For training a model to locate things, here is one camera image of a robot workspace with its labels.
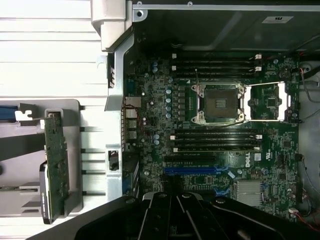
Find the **cpu socket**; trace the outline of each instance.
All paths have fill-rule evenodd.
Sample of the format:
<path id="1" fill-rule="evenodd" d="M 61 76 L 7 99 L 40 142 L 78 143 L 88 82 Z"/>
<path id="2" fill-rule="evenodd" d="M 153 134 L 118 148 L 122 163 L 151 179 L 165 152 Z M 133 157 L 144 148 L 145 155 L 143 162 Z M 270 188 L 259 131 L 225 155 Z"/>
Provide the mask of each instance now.
<path id="1" fill-rule="evenodd" d="M 196 116 L 191 121 L 199 125 L 230 124 L 245 120 L 240 108 L 245 87 L 241 83 L 200 82 L 191 86 L 196 92 Z"/>

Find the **white surface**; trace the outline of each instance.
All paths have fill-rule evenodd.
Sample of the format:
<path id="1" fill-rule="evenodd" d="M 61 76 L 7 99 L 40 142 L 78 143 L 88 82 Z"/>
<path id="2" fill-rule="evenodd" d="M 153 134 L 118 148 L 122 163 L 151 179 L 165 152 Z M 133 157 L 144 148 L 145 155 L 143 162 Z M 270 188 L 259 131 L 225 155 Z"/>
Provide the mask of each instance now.
<path id="1" fill-rule="evenodd" d="M 90 17 L 89 0 L 1 0 L 0 101 L 77 99 L 83 106 L 81 126 L 103 129 L 108 87 L 100 38 Z M 105 134 L 82 132 L 81 137 L 82 148 L 97 152 L 83 153 L 82 166 L 103 171 Z M 104 175 L 82 179 L 85 191 L 105 190 Z M 83 201 L 80 213 L 106 198 L 84 196 Z M 0 218 L 0 239 L 25 239 L 71 217 L 53 225 L 44 225 L 41 217 Z"/>

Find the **capacitor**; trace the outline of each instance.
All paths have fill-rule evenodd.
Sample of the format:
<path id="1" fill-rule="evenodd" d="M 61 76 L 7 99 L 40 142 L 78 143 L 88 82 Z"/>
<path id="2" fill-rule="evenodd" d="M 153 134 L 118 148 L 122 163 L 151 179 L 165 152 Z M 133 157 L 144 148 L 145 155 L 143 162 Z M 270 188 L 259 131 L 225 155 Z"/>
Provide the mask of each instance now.
<path id="1" fill-rule="evenodd" d="M 262 172 L 263 175 L 269 174 L 269 170 L 267 168 L 262 168 L 261 172 Z"/>

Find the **metal panel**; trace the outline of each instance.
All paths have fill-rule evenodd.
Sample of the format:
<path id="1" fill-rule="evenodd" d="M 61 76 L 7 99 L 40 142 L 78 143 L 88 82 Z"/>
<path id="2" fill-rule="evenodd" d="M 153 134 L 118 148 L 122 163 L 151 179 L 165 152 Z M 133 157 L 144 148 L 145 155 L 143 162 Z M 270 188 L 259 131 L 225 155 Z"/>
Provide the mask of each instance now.
<path id="1" fill-rule="evenodd" d="M 107 61 L 91 26 L 90 1 L 1 0 L 0 16 L 0 102 L 76 99 L 82 109 L 81 127 L 103 129 Z M 99 132 L 81 135 L 84 151 L 104 149 L 105 136 Z M 103 151 L 83 153 L 82 158 L 85 170 L 105 170 Z M 103 175 L 84 175 L 83 185 L 84 191 L 103 194 L 106 180 Z M 83 196 L 84 208 L 77 214 L 105 202 L 106 196 Z M 0 218 L 0 238 L 25 239 L 75 215 L 53 225 L 44 225 L 41 217 Z"/>

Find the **screw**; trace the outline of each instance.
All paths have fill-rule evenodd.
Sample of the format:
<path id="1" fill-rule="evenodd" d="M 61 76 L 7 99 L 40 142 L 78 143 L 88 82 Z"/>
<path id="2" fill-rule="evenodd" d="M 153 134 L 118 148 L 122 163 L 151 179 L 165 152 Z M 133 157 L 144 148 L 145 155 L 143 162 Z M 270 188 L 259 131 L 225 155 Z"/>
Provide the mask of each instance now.
<path id="1" fill-rule="evenodd" d="M 161 194 L 159 195 L 159 198 L 163 199 L 163 198 L 165 198 L 166 196 L 167 196 L 167 194 L 161 193 Z"/>
<path id="2" fill-rule="evenodd" d="M 183 193 L 182 197 L 185 198 L 185 199 L 188 199 L 188 198 L 191 197 L 191 194 L 190 193 Z"/>
<path id="3" fill-rule="evenodd" d="M 125 201 L 126 204 L 133 204 L 134 202 L 135 202 L 134 198 L 130 198 L 130 199 Z"/>
<path id="4" fill-rule="evenodd" d="M 218 199 L 216 199 L 215 201 L 216 201 L 216 203 L 218 203 L 218 204 L 224 204 L 224 203 L 226 202 L 226 200 L 224 200 L 223 198 L 218 198 Z"/>

